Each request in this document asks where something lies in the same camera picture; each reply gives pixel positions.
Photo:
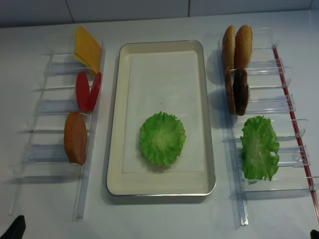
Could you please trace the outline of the left brown meat patty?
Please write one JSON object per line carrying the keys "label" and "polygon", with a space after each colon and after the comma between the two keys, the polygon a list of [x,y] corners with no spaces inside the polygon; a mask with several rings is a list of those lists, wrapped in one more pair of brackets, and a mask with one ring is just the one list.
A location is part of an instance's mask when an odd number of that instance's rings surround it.
{"label": "left brown meat patty", "polygon": [[230,73],[229,67],[227,67],[225,69],[224,76],[225,76],[225,87],[226,87],[228,108],[232,114],[236,114],[233,87],[232,87],[232,82],[231,82],[231,73]]}

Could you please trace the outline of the green lettuce leaf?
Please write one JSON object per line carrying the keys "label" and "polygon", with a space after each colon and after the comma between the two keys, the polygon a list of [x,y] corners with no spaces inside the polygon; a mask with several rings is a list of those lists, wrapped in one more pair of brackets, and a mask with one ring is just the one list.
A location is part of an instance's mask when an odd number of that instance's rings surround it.
{"label": "green lettuce leaf", "polygon": [[185,140],[184,126],[175,115],[156,113],[140,127],[140,151],[154,166],[173,164],[180,156]]}
{"label": "green lettuce leaf", "polygon": [[263,116],[249,118],[242,128],[242,171],[247,180],[269,180],[279,167],[280,144],[271,125]]}

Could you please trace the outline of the right red tomato slice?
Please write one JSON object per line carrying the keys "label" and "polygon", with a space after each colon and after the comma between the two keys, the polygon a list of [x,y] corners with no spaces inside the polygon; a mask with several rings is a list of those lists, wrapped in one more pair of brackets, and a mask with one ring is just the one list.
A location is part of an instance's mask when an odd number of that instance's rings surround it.
{"label": "right red tomato slice", "polygon": [[88,100],[88,111],[92,112],[94,110],[94,107],[96,105],[100,87],[101,87],[101,81],[102,81],[102,74],[101,72],[98,72],[95,76],[95,79],[93,81],[90,95],[89,95],[89,100]]}

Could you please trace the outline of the right sesame bun top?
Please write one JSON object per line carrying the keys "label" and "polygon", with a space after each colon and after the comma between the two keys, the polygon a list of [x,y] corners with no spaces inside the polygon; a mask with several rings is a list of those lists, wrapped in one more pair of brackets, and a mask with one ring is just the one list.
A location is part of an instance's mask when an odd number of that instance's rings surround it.
{"label": "right sesame bun top", "polygon": [[235,36],[235,69],[246,68],[250,62],[252,53],[252,29],[248,25],[243,25],[239,28]]}

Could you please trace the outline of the red tomato slice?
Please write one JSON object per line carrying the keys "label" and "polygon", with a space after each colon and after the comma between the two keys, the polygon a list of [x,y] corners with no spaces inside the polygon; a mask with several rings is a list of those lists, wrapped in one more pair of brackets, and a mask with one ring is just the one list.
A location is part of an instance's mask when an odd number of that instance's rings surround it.
{"label": "red tomato slice", "polygon": [[101,81],[102,81],[102,74],[101,72],[98,72],[95,76],[95,79],[93,81],[90,95],[89,95],[89,100],[88,100],[88,111],[92,112],[94,110],[94,107],[96,105],[100,87],[101,87]]}
{"label": "red tomato slice", "polygon": [[75,85],[75,96],[80,112],[88,112],[88,100],[90,95],[90,88],[87,75],[84,71],[80,72],[77,76]]}

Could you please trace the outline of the metal baking tray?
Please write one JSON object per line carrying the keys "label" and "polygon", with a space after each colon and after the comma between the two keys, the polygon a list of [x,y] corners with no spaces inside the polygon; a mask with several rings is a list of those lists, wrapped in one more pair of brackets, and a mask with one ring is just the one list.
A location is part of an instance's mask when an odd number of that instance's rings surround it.
{"label": "metal baking tray", "polygon": [[[186,139],[176,161],[141,152],[143,123],[176,116]],[[203,47],[196,40],[131,43],[119,53],[106,185],[115,196],[206,196],[216,184]]]}

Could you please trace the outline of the sesame bun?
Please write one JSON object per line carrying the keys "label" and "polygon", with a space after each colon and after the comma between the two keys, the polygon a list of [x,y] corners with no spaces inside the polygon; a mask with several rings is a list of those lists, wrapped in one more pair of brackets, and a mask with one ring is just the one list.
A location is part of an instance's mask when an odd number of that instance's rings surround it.
{"label": "sesame bun", "polygon": [[239,28],[235,36],[235,69],[246,68],[250,62],[252,53],[252,29],[248,25],[243,25]]}
{"label": "sesame bun", "polygon": [[234,68],[235,55],[235,28],[229,26],[223,36],[222,40],[222,56],[224,68],[232,70]]}

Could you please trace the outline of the left clear acrylic rack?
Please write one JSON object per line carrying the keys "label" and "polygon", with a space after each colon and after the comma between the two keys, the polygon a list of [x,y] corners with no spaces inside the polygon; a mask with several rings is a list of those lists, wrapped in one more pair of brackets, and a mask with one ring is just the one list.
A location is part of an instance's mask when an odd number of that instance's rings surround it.
{"label": "left clear acrylic rack", "polygon": [[93,76],[72,51],[51,50],[40,56],[45,65],[34,76],[37,84],[32,91],[36,101],[20,131],[27,141],[21,158],[8,165],[14,188],[9,215],[17,212],[22,201],[23,183],[52,183],[61,188],[72,183],[76,187],[72,217],[78,221],[85,211],[98,109],[81,114],[88,133],[86,161],[82,166],[68,161],[63,143],[64,126],[69,113],[79,112],[74,93],[78,74],[85,72],[89,85],[93,84]]}

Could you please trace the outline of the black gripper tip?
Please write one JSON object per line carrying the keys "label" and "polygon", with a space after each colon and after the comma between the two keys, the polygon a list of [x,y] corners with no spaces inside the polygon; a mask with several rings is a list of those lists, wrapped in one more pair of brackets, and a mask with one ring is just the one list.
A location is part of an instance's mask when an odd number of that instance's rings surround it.
{"label": "black gripper tip", "polygon": [[311,237],[311,239],[319,239],[319,231],[311,230],[310,237]]}
{"label": "black gripper tip", "polygon": [[19,215],[0,237],[0,239],[22,239],[26,230],[26,223],[24,215]]}

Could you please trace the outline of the left red tomato slice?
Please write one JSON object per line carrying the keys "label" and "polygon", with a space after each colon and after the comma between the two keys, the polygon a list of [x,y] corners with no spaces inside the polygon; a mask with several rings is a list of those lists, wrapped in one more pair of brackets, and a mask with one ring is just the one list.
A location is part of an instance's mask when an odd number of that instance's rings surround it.
{"label": "left red tomato slice", "polygon": [[75,96],[80,112],[88,112],[88,100],[90,95],[90,88],[87,75],[84,71],[80,72],[77,76],[75,85]]}

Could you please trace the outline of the brown bun in left rack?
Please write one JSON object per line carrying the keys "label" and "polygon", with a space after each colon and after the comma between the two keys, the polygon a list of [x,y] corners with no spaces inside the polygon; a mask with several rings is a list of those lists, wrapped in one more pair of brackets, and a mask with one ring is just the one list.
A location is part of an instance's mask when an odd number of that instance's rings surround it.
{"label": "brown bun in left rack", "polygon": [[64,150],[70,163],[85,163],[87,142],[88,133],[84,118],[78,112],[71,112],[64,126]]}

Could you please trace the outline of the yellow cheese slice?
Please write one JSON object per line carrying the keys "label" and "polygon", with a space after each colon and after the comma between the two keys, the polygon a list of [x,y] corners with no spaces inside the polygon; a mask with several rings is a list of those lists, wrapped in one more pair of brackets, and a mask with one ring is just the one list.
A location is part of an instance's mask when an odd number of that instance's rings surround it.
{"label": "yellow cheese slice", "polygon": [[97,41],[82,26],[79,26],[75,31],[74,54],[82,58],[98,73],[101,53],[102,48]]}
{"label": "yellow cheese slice", "polygon": [[74,57],[77,61],[79,61],[80,63],[82,63],[83,65],[85,65],[86,67],[88,67],[88,71],[92,76],[96,76],[96,72],[95,69],[92,68],[88,63],[86,63],[82,58],[80,58],[79,56],[77,56],[76,54],[74,54]]}

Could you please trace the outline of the black right gripper tip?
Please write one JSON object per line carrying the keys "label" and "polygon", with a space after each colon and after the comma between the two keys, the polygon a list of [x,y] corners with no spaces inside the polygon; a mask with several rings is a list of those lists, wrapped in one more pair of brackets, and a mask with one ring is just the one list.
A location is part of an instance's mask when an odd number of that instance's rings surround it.
{"label": "black right gripper tip", "polygon": [[311,230],[310,237],[311,237],[311,239],[319,239],[319,231]]}

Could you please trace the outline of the black left gripper tip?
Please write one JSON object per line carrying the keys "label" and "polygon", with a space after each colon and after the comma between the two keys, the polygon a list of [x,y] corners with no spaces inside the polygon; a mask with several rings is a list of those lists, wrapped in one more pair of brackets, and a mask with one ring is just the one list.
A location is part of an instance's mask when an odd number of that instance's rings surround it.
{"label": "black left gripper tip", "polygon": [[24,215],[19,215],[0,237],[0,239],[22,239],[26,230],[26,223]]}

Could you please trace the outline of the rear yellow cheese slice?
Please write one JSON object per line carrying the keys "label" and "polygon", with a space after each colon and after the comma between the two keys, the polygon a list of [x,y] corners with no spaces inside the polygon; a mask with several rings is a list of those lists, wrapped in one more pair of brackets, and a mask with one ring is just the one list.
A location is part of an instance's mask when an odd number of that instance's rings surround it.
{"label": "rear yellow cheese slice", "polygon": [[77,61],[79,61],[80,63],[82,63],[83,65],[85,65],[86,67],[88,67],[88,71],[92,76],[96,76],[96,72],[95,69],[92,68],[88,63],[86,63],[82,58],[80,58],[79,56],[77,56],[76,54],[74,54],[74,57]]}

